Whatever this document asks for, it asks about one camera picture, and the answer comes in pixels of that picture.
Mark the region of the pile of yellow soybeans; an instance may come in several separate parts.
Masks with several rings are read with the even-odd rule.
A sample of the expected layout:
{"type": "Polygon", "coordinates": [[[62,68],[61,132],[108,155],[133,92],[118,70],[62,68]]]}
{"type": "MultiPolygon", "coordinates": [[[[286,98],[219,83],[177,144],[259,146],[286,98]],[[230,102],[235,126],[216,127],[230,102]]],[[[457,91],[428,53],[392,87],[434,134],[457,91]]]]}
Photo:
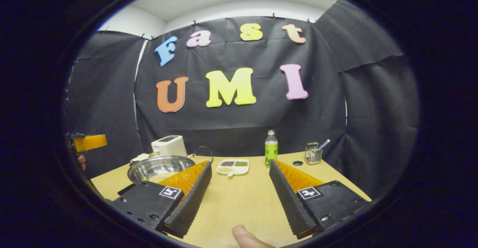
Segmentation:
{"type": "Polygon", "coordinates": [[[177,172],[174,172],[174,171],[168,172],[168,173],[161,173],[161,174],[150,177],[148,181],[159,184],[160,182],[164,181],[165,179],[167,179],[169,177],[172,177],[176,174],[177,174],[177,172]]]}

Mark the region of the white divided bean dish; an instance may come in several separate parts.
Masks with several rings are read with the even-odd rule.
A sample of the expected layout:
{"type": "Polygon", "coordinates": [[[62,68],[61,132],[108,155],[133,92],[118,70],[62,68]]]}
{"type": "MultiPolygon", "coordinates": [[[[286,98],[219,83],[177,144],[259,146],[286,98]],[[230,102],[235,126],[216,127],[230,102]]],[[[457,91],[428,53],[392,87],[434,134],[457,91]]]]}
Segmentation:
{"type": "Polygon", "coordinates": [[[234,175],[244,175],[249,171],[249,161],[246,159],[225,159],[219,163],[216,168],[218,174],[232,177],[234,175]]]}

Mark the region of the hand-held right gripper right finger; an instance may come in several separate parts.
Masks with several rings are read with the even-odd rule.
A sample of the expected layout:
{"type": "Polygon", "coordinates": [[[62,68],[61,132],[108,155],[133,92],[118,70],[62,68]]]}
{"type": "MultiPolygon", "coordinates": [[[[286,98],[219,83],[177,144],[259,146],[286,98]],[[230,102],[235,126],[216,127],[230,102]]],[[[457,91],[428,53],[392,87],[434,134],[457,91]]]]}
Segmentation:
{"type": "Polygon", "coordinates": [[[297,239],[322,233],[369,203],[338,180],[322,182],[280,161],[270,163],[269,175],[297,239]]]}

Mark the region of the metal mesh utensil holder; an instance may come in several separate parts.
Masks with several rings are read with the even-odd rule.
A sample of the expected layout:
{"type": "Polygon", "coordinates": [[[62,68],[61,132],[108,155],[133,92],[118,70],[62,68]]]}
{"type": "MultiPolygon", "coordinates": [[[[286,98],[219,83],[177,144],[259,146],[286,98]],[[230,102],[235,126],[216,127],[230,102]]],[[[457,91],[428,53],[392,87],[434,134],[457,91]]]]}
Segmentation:
{"type": "Polygon", "coordinates": [[[319,164],[322,161],[323,150],[318,142],[307,143],[305,146],[304,160],[308,165],[319,164]]]}

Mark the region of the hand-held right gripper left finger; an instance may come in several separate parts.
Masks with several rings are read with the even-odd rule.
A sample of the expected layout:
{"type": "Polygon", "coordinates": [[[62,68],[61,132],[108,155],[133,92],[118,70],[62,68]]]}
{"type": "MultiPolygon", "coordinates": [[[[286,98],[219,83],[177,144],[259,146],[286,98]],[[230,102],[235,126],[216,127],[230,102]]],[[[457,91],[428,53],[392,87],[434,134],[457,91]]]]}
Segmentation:
{"type": "Polygon", "coordinates": [[[144,180],[118,192],[114,207],[143,226],[183,238],[196,217],[212,176],[204,161],[156,183],[144,180]]]}

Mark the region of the stainless steel pot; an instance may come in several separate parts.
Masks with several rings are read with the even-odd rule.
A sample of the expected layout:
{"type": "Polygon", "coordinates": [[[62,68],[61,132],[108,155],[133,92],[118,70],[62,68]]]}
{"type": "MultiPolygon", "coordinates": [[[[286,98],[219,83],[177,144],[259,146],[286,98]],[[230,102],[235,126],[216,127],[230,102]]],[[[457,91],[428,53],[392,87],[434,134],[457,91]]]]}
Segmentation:
{"type": "Polygon", "coordinates": [[[150,180],[153,176],[163,173],[178,173],[195,164],[193,160],[184,156],[154,156],[130,163],[127,177],[138,185],[143,181],[150,180]]]}

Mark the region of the white toaster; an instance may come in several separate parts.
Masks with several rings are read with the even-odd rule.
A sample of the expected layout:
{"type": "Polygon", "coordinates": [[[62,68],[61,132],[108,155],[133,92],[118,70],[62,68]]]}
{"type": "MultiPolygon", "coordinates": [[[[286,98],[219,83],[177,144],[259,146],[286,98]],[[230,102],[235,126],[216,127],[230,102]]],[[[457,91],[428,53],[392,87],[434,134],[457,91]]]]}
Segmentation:
{"type": "Polygon", "coordinates": [[[154,156],[187,156],[184,139],[180,135],[171,135],[151,143],[154,156]]]}

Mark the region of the green tea bottle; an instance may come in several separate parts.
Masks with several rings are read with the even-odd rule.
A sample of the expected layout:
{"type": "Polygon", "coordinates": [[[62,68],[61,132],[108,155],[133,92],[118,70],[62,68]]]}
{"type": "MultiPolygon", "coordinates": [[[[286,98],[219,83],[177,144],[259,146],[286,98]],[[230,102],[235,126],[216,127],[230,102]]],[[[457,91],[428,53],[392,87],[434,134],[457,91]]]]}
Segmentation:
{"type": "Polygon", "coordinates": [[[268,136],[265,139],[265,165],[270,166],[272,161],[277,160],[278,156],[278,140],[275,136],[274,130],[268,131],[268,136]]]}

